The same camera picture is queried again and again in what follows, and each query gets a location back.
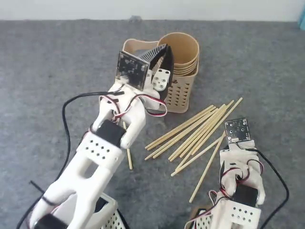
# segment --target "beige cylindrical cup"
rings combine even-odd
[[[199,57],[199,44],[194,37],[183,32],[172,32],[163,36],[158,45],[168,44],[174,55],[174,67],[183,69],[190,66]]]

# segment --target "perforated plastic part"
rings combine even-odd
[[[111,218],[101,229],[125,229],[124,223],[118,211],[115,211]]]
[[[184,113],[189,108],[191,90],[198,68],[197,65],[194,72],[188,76],[173,75],[172,85],[168,88],[165,99],[169,112]]]
[[[213,215],[208,215],[208,216],[203,216],[203,217],[198,218],[195,222],[196,228],[197,229],[209,229],[212,219],[213,219]]]
[[[244,204],[227,201],[224,209],[225,217],[233,223],[257,228],[261,210]]]
[[[77,148],[99,166],[114,172],[122,161],[124,154],[121,149],[89,132]]]
[[[244,204],[240,204],[231,200],[226,200],[224,205],[219,205],[217,208],[221,209],[218,216],[213,214],[202,216],[196,220],[197,229],[210,229],[212,228],[213,220],[217,220],[218,227],[216,228],[230,228],[230,229],[255,229],[258,226],[261,210],[253,208]]]

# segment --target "robotic arm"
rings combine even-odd
[[[153,75],[161,57],[163,62]],[[172,76],[170,46],[159,46],[140,57],[120,52],[115,84],[109,90],[118,93],[100,97],[97,119],[62,175],[33,209],[30,229],[100,229],[107,224],[117,203],[103,191],[123,160],[125,153],[121,149],[129,148],[145,126],[145,112],[153,116],[166,114],[163,100]],[[126,130],[119,126],[120,121],[127,124]],[[97,164],[96,170],[85,178],[85,171],[93,163]],[[97,211],[101,198],[105,203]]]
[[[220,191],[209,210],[198,212],[192,228],[256,229],[264,203],[264,170],[246,118],[225,122],[228,149],[220,151]]]

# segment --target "stacked cups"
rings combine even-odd
[[[172,85],[165,99],[170,112],[184,113],[189,107],[192,85],[199,69],[199,44],[189,34],[173,32],[163,36],[158,45],[168,44],[174,56]]]

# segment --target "gray carpet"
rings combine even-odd
[[[0,228],[14,228],[39,195],[29,180],[47,188],[62,166],[63,102],[82,92],[107,90],[126,39],[153,41],[171,31],[189,33],[201,46],[189,111],[149,117],[131,148],[134,170],[125,159],[106,193],[118,200],[132,229],[183,228],[191,209],[209,203],[207,191],[219,187],[219,157],[189,204],[211,152],[171,178],[178,161],[170,164],[167,157],[174,147],[144,161],[144,146],[204,107],[243,96],[230,118],[248,117],[257,147],[291,191],[267,228],[305,227],[305,32],[296,23],[83,20],[0,22]],[[97,98],[79,99],[67,109],[73,150],[98,109]],[[261,223],[285,197],[265,167]]]

